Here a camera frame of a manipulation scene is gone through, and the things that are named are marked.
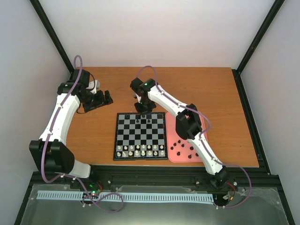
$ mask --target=chessboard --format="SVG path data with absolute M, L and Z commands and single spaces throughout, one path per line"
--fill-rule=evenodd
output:
M 165 113 L 118 113 L 113 159 L 168 159 Z

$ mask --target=purple tube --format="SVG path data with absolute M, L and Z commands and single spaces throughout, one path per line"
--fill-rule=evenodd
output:
M 156 85 L 156 88 L 157 88 L 158 91 L 161 93 L 162 91 L 161 91 L 161 89 L 160 89 L 159 86 L 158 86 L 158 75 L 157 75 L 156 69 L 155 69 L 154 67 L 152 67 L 152 66 L 144 66 L 143 68 L 141 68 L 141 69 L 139 70 L 139 72 L 137 73 L 136 77 L 138 77 L 138 76 L 140 75 L 140 73 L 141 73 L 145 68 L 151 68 L 151 69 L 153 70 L 153 72 L 154 72 L 154 77 L 155 77 L 155 85 Z M 167 96 L 165 93 L 163 93 L 163 95 L 164 95 L 167 99 L 169 99 L 171 102 L 173 102 L 174 104 L 178 105 L 178 102 L 174 101 L 171 97 Z M 194 113 L 197 113 L 197 114 L 203 116 L 203 117 L 206 119 L 206 121 L 208 122 L 208 128 L 205 129 L 204 131 L 202 131 L 202 132 L 199 134 L 199 138 L 201 138 L 201 135 L 202 135 L 202 134 L 204 134 L 205 132 L 207 132 L 207 131 L 210 130 L 210 128 L 211 128 L 211 123 L 210 123 L 210 120 L 209 120 L 205 115 L 203 115 L 203 114 L 202 114 L 201 112 L 199 112 L 199 111 L 196 111 L 196 110 L 194 110 L 194 109 L 190 109 L 190 108 L 188 108 L 188 107 L 186 107 L 186 106 L 183 106 L 183 105 L 180 105 L 180 107 L 182 107 L 182 108 L 184 108 L 184 109 L 187 109 L 187 110 L 190 110 L 190 111 L 192 111 L 192 112 L 194 112 Z M 211 157 L 211 159 L 213 159 L 214 157 L 213 157 L 212 154 L 208 151 L 208 149 L 206 148 L 206 146 L 205 146 L 205 144 L 204 144 L 204 142 L 203 142 L 202 140 L 201 140 L 201 143 L 202 143 L 202 145 L 204 146 L 204 148 L 205 148 L 207 154 Z M 247 176 L 248 181 L 249 181 L 249 187 L 250 187 L 249 194 L 248 194 L 248 195 L 246 196 L 246 198 L 245 198 L 243 201 L 241 201 L 240 203 L 238 203 L 238 204 L 236 204 L 236 205 L 234 205 L 234 206 L 227 206 L 227 207 L 225 207 L 225 209 L 233 209 L 233 208 L 235 208 L 235 207 L 238 207 L 239 205 L 243 204 L 243 203 L 250 197 L 250 195 L 251 195 L 252 185 L 251 185 L 251 180 L 250 180 L 250 177 L 249 177 L 248 173 L 246 172 L 246 170 L 245 170 L 243 167 L 241 167 L 241 166 L 239 166 L 239 165 L 223 164 L 223 163 L 221 163 L 221 162 L 219 162 L 219 161 L 217 161 L 217 160 L 215 160 L 215 159 L 214 159 L 214 161 L 215 161 L 216 163 L 220 164 L 220 165 L 224 165 L 224 166 L 228 166 L 228 167 L 238 167 L 238 168 L 240 168 L 240 169 L 245 173 L 245 175 Z
M 204 146 L 204 149 L 206 150 L 206 152 L 207 152 L 207 154 L 211 157 L 211 159 L 213 159 L 214 157 L 212 156 L 212 154 L 210 153 L 210 151 L 208 151 L 208 149 L 207 149 L 207 147 L 205 146 L 205 144 L 204 144 L 204 142 L 203 142 L 203 140 L 201 140 L 201 143 L 202 143 L 202 145 Z M 221 163 L 221 162 L 219 162 L 219 161 L 217 161 L 217 160 L 215 160 L 214 159 L 214 161 L 216 162 L 216 163 L 218 163 L 218 164 L 220 164 L 220 165 L 224 165 L 224 166 L 227 166 L 227 167 L 238 167 L 238 168 L 240 168 L 244 173 L 245 173 L 245 175 L 247 176 L 247 179 L 248 179 L 248 181 L 249 181 L 249 194 L 246 196 L 246 198 L 243 200 L 243 201 L 241 201 L 240 203 L 238 203 L 238 204 L 236 204 L 236 205 L 234 205 L 234 206 L 226 206 L 226 207 L 224 207 L 224 209 L 234 209 L 235 207 L 238 207 L 239 205 L 241 205 L 241 204 L 243 204 L 245 201 L 247 201 L 247 199 L 250 197 L 250 195 L 251 195 L 251 192 L 252 192 L 252 184 L 251 184 L 251 179 L 250 179 L 250 177 L 249 177 L 249 174 L 247 173 L 247 171 L 243 168 L 243 167 L 241 167 L 241 166 L 239 166 L 239 165 L 234 165 L 234 164 L 224 164 L 224 163 Z
M 67 98 L 70 96 L 70 94 L 72 93 L 73 89 L 77 85 L 77 83 L 79 81 L 79 78 L 81 76 L 81 72 L 82 72 L 82 69 L 83 69 L 83 61 L 82 61 L 82 58 L 79 55 L 75 56 L 75 58 L 74 58 L 74 67 L 75 68 L 76 68 L 76 59 L 77 58 L 80 59 L 80 69 L 79 69 L 78 77 L 75 80 L 75 82 L 74 82 L 73 86 L 71 87 L 71 89 L 69 90 L 69 92 L 67 93 L 67 95 L 65 96 L 65 98 L 62 100 L 62 102 L 60 104 L 61 106 L 63 106 L 63 104 L 65 103 L 65 101 L 67 100 Z M 53 116 L 52 123 L 51 123 L 50 128 L 49 128 L 50 132 L 53 131 L 53 127 L 54 127 L 55 121 L 57 119 L 57 116 L 58 116 L 60 110 L 61 110 L 61 107 L 59 107 L 56 110 L 55 115 Z M 41 174 L 42 174 L 42 178 L 43 178 L 44 182 L 48 183 L 48 184 L 52 183 L 53 181 L 55 181 L 56 179 L 58 179 L 62 175 L 66 176 L 66 177 L 70 177 L 70 178 L 75 178 L 72 175 L 60 173 L 57 176 L 55 176 L 54 178 L 52 178 L 51 180 L 47 180 L 46 175 L 45 175 L 45 156 L 46 156 L 46 150 L 47 150 L 47 145 L 49 143 L 50 136 L 51 136 L 51 134 L 47 135 L 45 143 L 44 143 L 43 151 L 42 151 Z M 88 190 L 86 189 L 84 183 L 79 178 L 76 178 L 76 179 L 79 181 L 79 183 L 81 184 L 81 186 L 83 187 L 84 191 L 87 193 L 87 196 L 90 198 L 90 200 L 93 202 L 93 204 L 95 204 L 102 211 L 108 212 L 108 213 L 113 213 L 113 212 L 118 212 L 118 211 L 120 211 L 123 208 L 123 206 L 124 206 L 124 200 L 123 200 L 123 197 L 120 194 L 118 194 L 118 193 L 109 193 L 107 195 L 104 195 L 102 198 L 100 198 L 98 201 L 95 202 L 92 199 L 91 195 L 89 194 Z M 101 200 L 105 199 L 107 196 L 110 196 L 110 195 L 117 195 L 121 199 L 121 201 L 122 201 L 121 206 L 117 210 L 109 211 L 109 210 L 103 209 L 102 207 L 100 207 L 100 206 L 97 205 L 98 202 L 100 202 Z

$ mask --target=wire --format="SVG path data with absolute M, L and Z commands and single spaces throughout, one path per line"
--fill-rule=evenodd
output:
M 64 99 L 62 100 L 60 106 L 57 108 L 55 114 L 54 114 L 54 117 L 52 119 L 52 122 L 51 122 L 51 125 L 50 125 L 50 128 L 49 128 L 49 134 L 47 135 L 46 137 L 46 140 L 45 140 L 45 143 L 44 143 L 44 146 L 43 146 L 43 151 L 42 151 L 42 159 L 41 159 L 41 174 L 42 174 L 42 178 L 44 180 L 45 183 L 52 183 L 53 181 L 55 181 L 56 179 L 58 179 L 60 176 L 66 176 L 66 177 L 70 177 L 70 178 L 75 178 L 76 180 L 78 180 L 78 182 L 81 184 L 82 188 L 84 189 L 84 191 L 86 192 L 88 198 L 92 201 L 93 204 L 95 204 L 99 209 L 101 209 L 102 211 L 104 212 L 108 212 L 108 213 L 112 213 L 112 212 L 118 212 L 120 211 L 123 206 L 124 206 L 124 199 L 123 197 L 119 194 L 119 193 L 109 193 L 107 195 L 104 195 L 102 198 L 100 198 L 98 201 L 94 201 L 92 199 L 92 196 L 89 194 L 88 190 L 86 189 L 84 183 L 78 178 L 78 177 L 75 177 L 75 176 L 72 176 L 72 175 L 69 175 L 69 174 L 64 174 L 64 173 L 60 173 L 58 174 L 57 176 L 55 176 L 54 178 L 52 178 L 51 180 L 47 180 L 46 178 L 46 175 L 45 175 L 45 155 L 46 155 L 46 150 L 47 150 L 47 145 L 49 143 L 49 140 L 50 140 L 50 136 L 52 135 L 52 131 L 53 131 L 53 127 L 54 127 L 54 124 L 55 124 L 55 121 L 57 119 L 57 116 L 60 112 L 60 110 L 62 109 L 64 103 L 66 102 L 67 98 L 70 96 L 70 94 L 72 93 L 73 89 L 75 88 L 75 86 L 77 85 L 78 81 L 79 81 L 79 78 L 81 76 L 81 72 L 83 70 L 83 60 L 81 58 L 80 55 L 76 55 L 74 57 L 74 67 L 76 68 L 76 59 L 79 58 L 80 60 L 80 68 L 79 68 L 79 72 L 78 72 L 78 76 L 73 84 L 73 86 L 71 87 L 71 89 L 69 90 L 69 92 L 67 93 L 67 95 L 64 97 Z M 110 195 L 117 195 L 120 199 L 121 199 L 121 206 L 117 209 L 117 210 L 113 210 L 113 211 L 108 211 L 106 209 L 103 209 L 102 207 L 100 207 L 99 205 L 97 205 L 98 202 L 100 202 L 101 200 L 105 199 L 106 197 L 110 196 Z
M 174 104 L 179 105 L 179 107 L 184 108 L 184 109 L 187 109 L 187 110 L 190 110 L 190 111 L 192 111 L 192 112 L 194 112 L 194 113 L 197 113 L 197 114 L 199 114 L 200 116 L 202 116 L 203 118 L 206 119 L 206 121 L 207 121 L 207 123 L 208 123 L 208 127 L 207 127 L 205 130 L 203 130 L 202 132 L 200 132 L 199 138 L 201 138 L 202 134 L 204 134 L 204 133 L 206 133 L 207 131 L 210 130 L 210 128 L 211 128 L 210 120 L 209 120 L 203 113 L 201 113 L 201 112 L 199 112 L 199 111 L 197 111 L 197 110 L 188 108 L 188 107 L 186 107 L 186 106 L 184 106 L 184 105 L 180 105 L 179 102 L 176 102 L 172 97 L 170 97 L 170 96 L 168 96 L 167 94 L 165 94 L 164 92 L 162 92 L 162 90 L 161 90 L 160 87 L 158 86 L 158 75 L 157 75 L 156 69 L 155 69 L 153 66 L 144 66 L 144 67 L 142 67 L 142 68 L 139 70 L 139 72 L 137 73 L 136 77 L 139 77 L 140 73 L 141 73 L 145 68 L 151 68 L 151 69 L 153 70 L 153 72 L 154 72 L 154 77 L 155 77 L 155 86 L 156 86 L 156 88 L 158 89 L 158 91 L 159 91 L 160 93 L 162 93 L 163 96 L 165 96 L 167 99 L 169 99 L 169 100 L 170 100 L 171 102 L 173 102 Z
M 158 91 L 159 91 L 162 95 L 164 95 L 167 99 L 169 99 L 169 100 L 170 100 L 171 102 L 173 102 L 174 104 L 176 104 L 176 105 L 178 105 L 178 106 L 180 106 L 180 107 L 182 107 L 182 108 L 184 108 L 184 109 L 190 110 L 190 111 L 192 111 L 192 112 L 194 112 L 194 113 L 197 113 L 197 114 L 203 116 L 203 117 L 207 120 L 209 126 L 208 126 L 207 129 L 205 129 L 204 131 L 202 131 L 202 132 L 199 134 L 199 138 L 200 138 L 201 143 L 202 143 L 202 145 L 204 146 L 206 152 L 208 153 L 208 155 L 211 157 L 211 159 L 212 159 L 213 161 L 215 161 L 216 163 L 218 163 L 218 164 L 220 164 L 220 165 L 224 165 L 224 166 L 228 166 L 228 167 L 238 167 L 238 168 L 240 168 L 240 169 L 245 173 L 245 175 L 247 176 L 247 179 L 248 179 L 248 181 L 249 181 L 249 194 L 246 196 L 246 198 L 245 198 L 243 201 L 241 201 L 240 203 L 238 203 L 238 204 L 236 204 L 236 205 L 234 205 L 234 206 L 225 207 L 225 209 L 233 209 L 233 208 L 236 208 L 236 207 L 238 207 L 239 205 L 243 204 L 245 201 L 247 201 L 247 199 L 250 197 L 251 192 L 252 192 L 252 184 L 251 184 L 250 177 L 249 177 L 248 173 L 246 172 L 246 170 L 245 170 L 243 167 L 241 167 L 241 166 L 239 166 L 239 165 L 223 164 L 223 163 L 217 161 L 217 160 L 212 156 L 212 154 L 210 153 L 210 151 L 208 151 L 207 147 L 205 146 L 205 144 L 204 144 L 204 142 L 203 142 L 202 134 L 204 134 L 205 132 L 207 132 L 207 131 L 210 130 L 210 128 L 211 128 L 210 120 L 209 120 L 206 116 L 204 116 L 201 112 L 199 112 L 199 111 L 197 111 L 197 110 L 194 110 L 194 109 L 190 109 L 190 108 L 188 108 L 188 107 L 186 107 L 186 106 L 180 105 L 179 102 L 176 102 L 176 101 L 173 100 L 170 96 L 168 96 L 168 95 L 166 95 L 164 92 L 162 92 L 161 89 L 160 89 L 159 86 L 158 86 L 158 75 L 157 75 L 156 69 L 155 69 L 154 67 L 152 67 L 152 66 L 144 66 L 144 67 L 142 67 L 142 68 L 139 70 L 139 72 L 137 73 L 136 77 L 139 77 L 140 73 L 141 73 L 145 68 L 151 68 L 151 69 L 153 70 L 153 72 L 154 72 L 154 77 L 155 77 L 155 86 L 156 86 L 156 88 L 158 89 Z
M 236 192 L 236 190 L 235 190 L 235 187 L 231 184 L 231 183 L 226 183 L 227 185 L 229 185 L 231 188 L 232 188 L 232 190 L 233 190 L 233 195 L 232 195 L 232 197 L 234 197 L 234 195 L 235 195 L 235 192 Z
M 79 112 L 78 111 L 80 109 L 80 107 L 81 107 L 81 103 L 79 103 L 79 107 L 78 107 L 78 109 L 76 109 L 76 113 L 78 113 L 78 114 L 86 114 L 86 112 Z
M 241 167 L 240 165 L 224 164 L 224 163 L 221 163 L 221 162 L 215 160 L 215 158 L 212 156 L 212 154 L 210 153 L 210 151 L 208 151 L 208 149 L 207 149 L 207 147 L 205 146 L 205 144 L 204 144 L 204 142 L 203 142 L 202 139 L 201 139 L 201 143 L 202 143 L 202 145 L 204 146 L 204 149 L 206 150 L 207 154 L 208 154 L 208 155 L 211 157 L 211 159 L 214 160 L 216 163 L 218 163 L 218 164 L 220 164 L 220 165 L 227 166 L 227 167 L 238 167 L 238 168 L 240 168 L 240 169 L 245 173 L 245 175 L 247 176 L 248 182 L 249 182 L 249 194 L 248 194 L 248 195 L 246 196 L 246 198 L 245 198 L 243 201 L 241 201 L 240 203 L 238 203 L 238 204 L 236 204 L 236 205 L 234 205 L 234 206 L 225 207 L 225 209 L 233 209 L 233 208 L 235 208 L 235 207 L 237 207 L 237 206 L 243 204 L 245 201 L 247 201 L 247 199 L 250 197 L 251 192 L 252 192 L 252 184 L 251 184 L 251 180 L 250 180 L 250 177 L 249 177 L 248 173 L 246 172 L 246 170 L 245 170 L 243 167 Z
M 96 86 L 96 80 L 95 80 L 93 74 L 90 74 L 90 75 L 91 75 L 92 78 L 93 78 L 93 81 L 94 81 L 94 87 L 93 87 L 93 88 L 90 88 L 90 89 L 87 89 L 87 90 L 89 90 L 89 91 L 94 90 L 94 88 L 95 88 L 95 86 Z

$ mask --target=white wall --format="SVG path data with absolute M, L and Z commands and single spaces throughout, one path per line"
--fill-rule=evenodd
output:
M 41 0 L 86 66 L 236 68 L 274 0 Z
M 300 1 L 285 1 L 242 80 L 273 174 L 300 224 Z
M 0 1 L 0 221 L 13 224 L 31 174 L 28 145 L 47 125 L 68 71 L 29 0 Z

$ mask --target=chessboard border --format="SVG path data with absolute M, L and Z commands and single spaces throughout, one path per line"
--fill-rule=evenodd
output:
M 120 115 L 139 115 L 137 112 L 118 112 L 117 113 L 117 119 L 116 119 L 116 130 L 115 130 L 115 137 L 114 137 L 114 147 L 113 147 L 113 161 L 135 161 L 135 160 L 169 160 L 168 157 L 168 145 L 167 145 L 167 130 L 166 130 L 166 123 L 165 123 L 165 112 L 150 112 L 147 114 L 162 114 L 163 115 L 163 123 L 164 123 L 164 134 L 165 134 L 165 156 L 164 157 L 128 157 L 128 158 L 117 158 L 116 157 L 116 151 L 117 151 L 117 137 L 118 137 L 118 121 Z

